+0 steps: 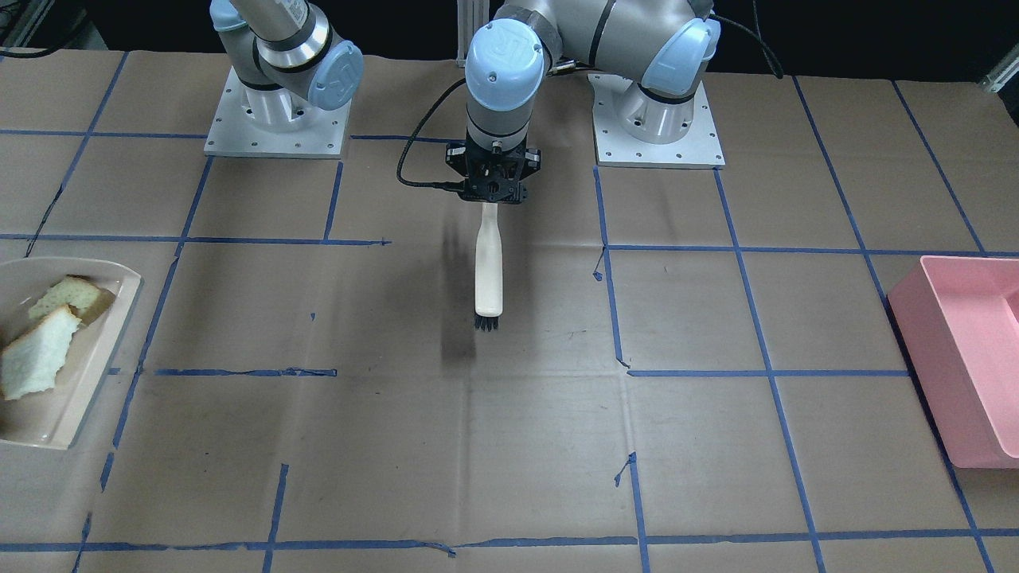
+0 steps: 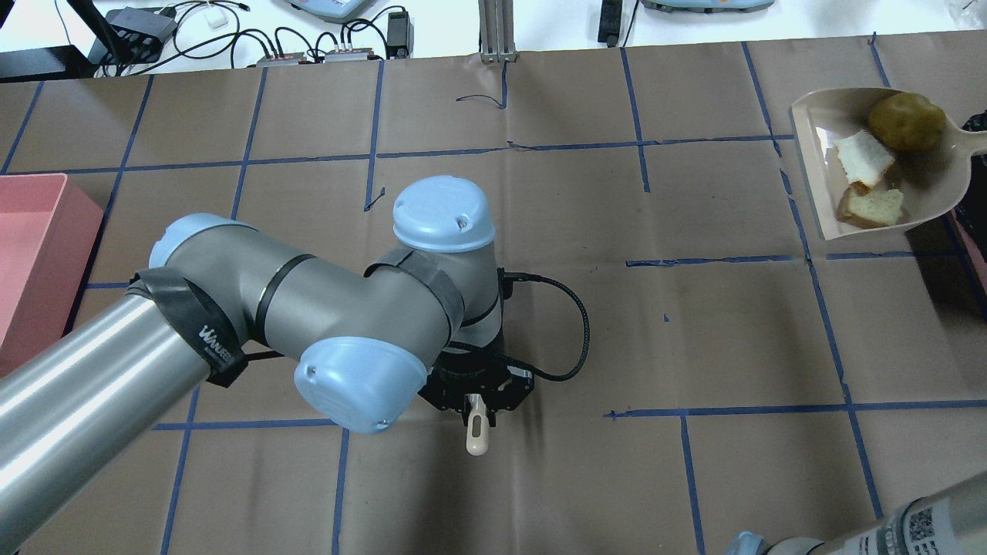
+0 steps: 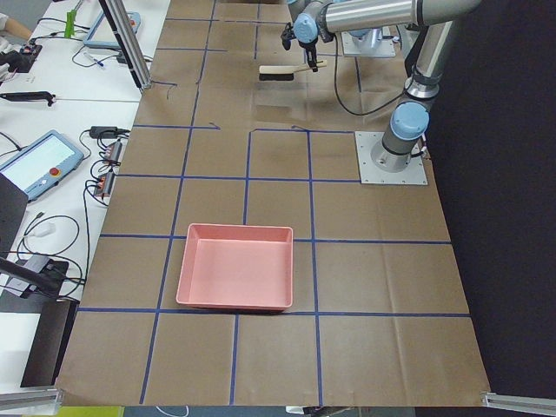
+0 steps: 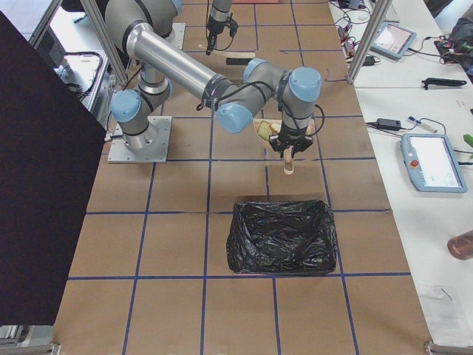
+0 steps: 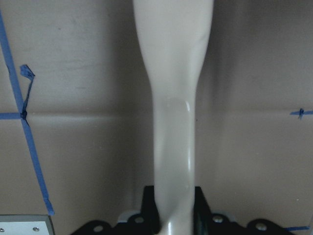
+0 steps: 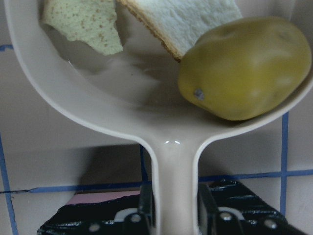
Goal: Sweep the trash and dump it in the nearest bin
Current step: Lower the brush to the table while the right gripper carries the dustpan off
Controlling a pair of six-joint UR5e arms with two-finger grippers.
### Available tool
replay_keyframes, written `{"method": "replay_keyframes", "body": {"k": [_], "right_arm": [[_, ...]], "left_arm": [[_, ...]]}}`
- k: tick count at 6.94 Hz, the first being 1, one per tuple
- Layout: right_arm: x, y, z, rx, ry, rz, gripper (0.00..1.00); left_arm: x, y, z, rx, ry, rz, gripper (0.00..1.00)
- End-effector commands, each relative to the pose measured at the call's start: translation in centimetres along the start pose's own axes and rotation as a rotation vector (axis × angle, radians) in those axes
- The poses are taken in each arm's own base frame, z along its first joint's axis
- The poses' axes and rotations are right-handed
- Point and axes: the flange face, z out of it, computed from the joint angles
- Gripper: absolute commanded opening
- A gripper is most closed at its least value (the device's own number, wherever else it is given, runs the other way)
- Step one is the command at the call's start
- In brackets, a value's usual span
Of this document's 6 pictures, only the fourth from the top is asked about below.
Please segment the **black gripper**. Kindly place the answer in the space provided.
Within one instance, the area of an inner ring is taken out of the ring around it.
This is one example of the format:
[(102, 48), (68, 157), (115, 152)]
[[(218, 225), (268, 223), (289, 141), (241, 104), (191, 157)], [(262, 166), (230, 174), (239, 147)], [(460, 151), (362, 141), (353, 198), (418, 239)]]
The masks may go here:
[(303, 152), (313, 144), (313, 139), (306, 136), (307, 127), (293, 129), (282, 122), (279, 134), (271, 135), (269, 144), (273, 151), (282, 154), (286, 149), (293, 147), (293, 154)]
[(215, 47), (217, 42), (217, 36), (223, 32), (225, 28), (229, 29), (229, 36), (234, 38), (237, 34), (238, 24), (232, 18), (232, 15), (225, 16), (223, 21), (217, 21), (213, 16), (208, 17), (207, 21), (207, 30), (209, 34), (207, 35), (207, 46)]

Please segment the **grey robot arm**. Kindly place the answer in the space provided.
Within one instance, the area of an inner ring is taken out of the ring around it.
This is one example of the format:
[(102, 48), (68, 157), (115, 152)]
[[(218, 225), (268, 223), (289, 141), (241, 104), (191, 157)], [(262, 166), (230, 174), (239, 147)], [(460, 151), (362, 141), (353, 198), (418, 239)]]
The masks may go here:
[(238, 24), (230, 12), (232, 0), (212, 1), (211, 11), (207, 16), (206, 29), (208, 34), (206, 51), (211, 53), (217, 50), (217, 37), (225, 28), (229, 29), (229, 36), (234, 38), (237, 34)]
[(307, 128), (321, 91), (320, 73), (312, 67), (285, 70), (253, 58), (244, 70), (242, 85), (237, 86), (167, 41), (181, 10), (181, 1), (109, 1), (104, 18), (112, 41), (124, 54), (199, 98), (226, 131), (241, 132), (274, 99), (282, 123), (279, 133), (269, 138), (273, 151), (297, 153), (310, 147), (313, 139)]

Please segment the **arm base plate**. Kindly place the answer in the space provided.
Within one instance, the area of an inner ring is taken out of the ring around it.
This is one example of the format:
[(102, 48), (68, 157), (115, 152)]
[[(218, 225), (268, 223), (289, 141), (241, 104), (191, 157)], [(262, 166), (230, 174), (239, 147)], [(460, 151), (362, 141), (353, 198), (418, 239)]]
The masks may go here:
[(147, 130), (136, 136), (123, 134), (117, 124), (109, 149), (109, 163), (165, 163), (171, 134), (171, 116), (148, 116)]
[(181, 50), (184, 44), (184, 38), (186, 33), (186, 24), (174, 22), (172, 24), (172, 31), (169, 33), (165, 40), (170, 44), (174, 45), (176, 48)]

